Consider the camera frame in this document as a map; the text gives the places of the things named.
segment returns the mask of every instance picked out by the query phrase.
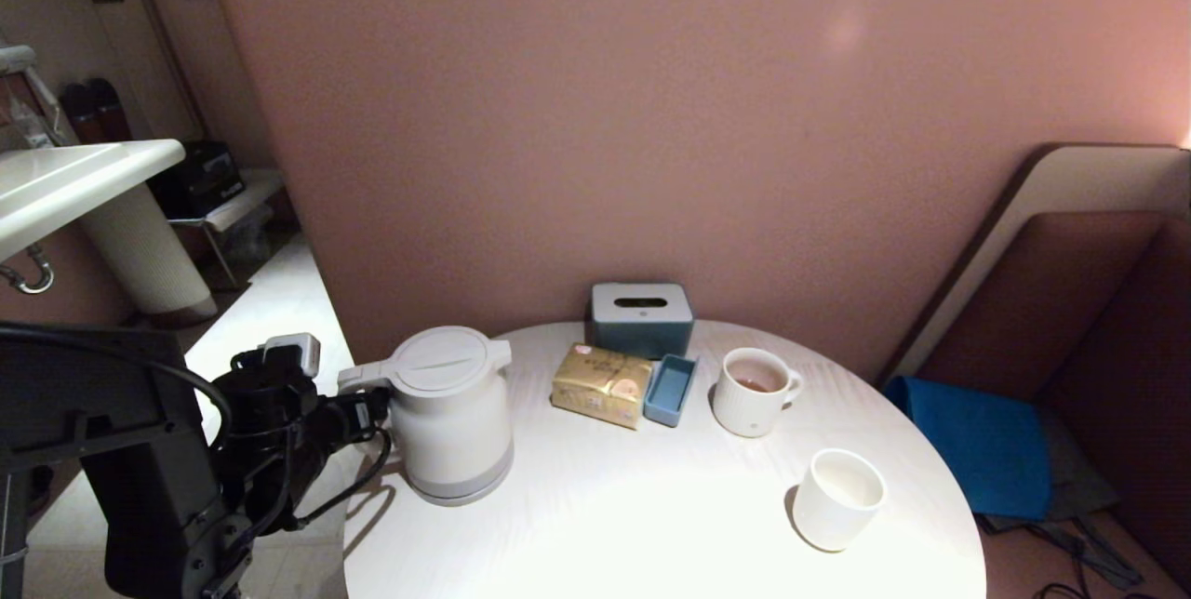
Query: yellow package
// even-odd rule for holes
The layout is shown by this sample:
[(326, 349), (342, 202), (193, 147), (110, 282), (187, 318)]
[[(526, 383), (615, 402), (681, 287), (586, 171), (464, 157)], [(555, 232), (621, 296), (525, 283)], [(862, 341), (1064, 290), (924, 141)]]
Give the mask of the yellow package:
[(554, 374), (550, 404), (635, 430), (653, 372), (649, 358), (578, 343)]

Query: mug handle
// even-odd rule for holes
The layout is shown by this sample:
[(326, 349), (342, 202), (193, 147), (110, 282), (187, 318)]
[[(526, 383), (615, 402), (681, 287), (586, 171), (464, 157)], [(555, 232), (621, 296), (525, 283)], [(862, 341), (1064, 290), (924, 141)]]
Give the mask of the mug handle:
[(803, 393), (803, 388), (806, 386), (806, 380), (803, 379), (802, 374), (793, 369), (787, 368), (786, 372), (790, 373), (790, 387), (786, 389), (786, 400), (784, 404), (790, 404)]

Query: blue cloth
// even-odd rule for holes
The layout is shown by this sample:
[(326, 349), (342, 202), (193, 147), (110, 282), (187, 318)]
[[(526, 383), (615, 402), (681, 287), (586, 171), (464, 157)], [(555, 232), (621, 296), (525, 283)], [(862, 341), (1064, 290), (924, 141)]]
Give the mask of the blue cloth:
[(1034, 406), (900, 376), (885, 386), (885, 397), (939, 450), (972, 512), (1046, 518), (1050, 458)]

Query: kettle lid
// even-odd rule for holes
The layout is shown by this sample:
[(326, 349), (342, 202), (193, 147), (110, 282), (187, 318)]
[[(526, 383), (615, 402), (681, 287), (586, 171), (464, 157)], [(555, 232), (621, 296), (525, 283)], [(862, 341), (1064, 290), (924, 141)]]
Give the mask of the kettle lid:
[(488, 337), (475, 329), (426, 329), (398, 347), (389, 364), (401, 385), (416, 391), (439, 392), (492, 369), (491, 347)]

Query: white ceramic cup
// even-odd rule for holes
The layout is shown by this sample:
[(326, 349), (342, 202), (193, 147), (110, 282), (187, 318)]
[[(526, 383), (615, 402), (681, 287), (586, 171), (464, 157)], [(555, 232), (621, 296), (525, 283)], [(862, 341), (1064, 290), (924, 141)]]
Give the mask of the white ceramic cup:
[(860, 455), (819, 450), (794, 494), (794, 526), (811, 545), (842, 550), (877, 516), (886, 494), (885, 479)]
[(802, 394), (803, 385), (802, 374), (777, 355), (760, 348), (737, 348), (724, 356), (711, 411), (735, 435), (765, 436), (778, 422), (781, 408)]

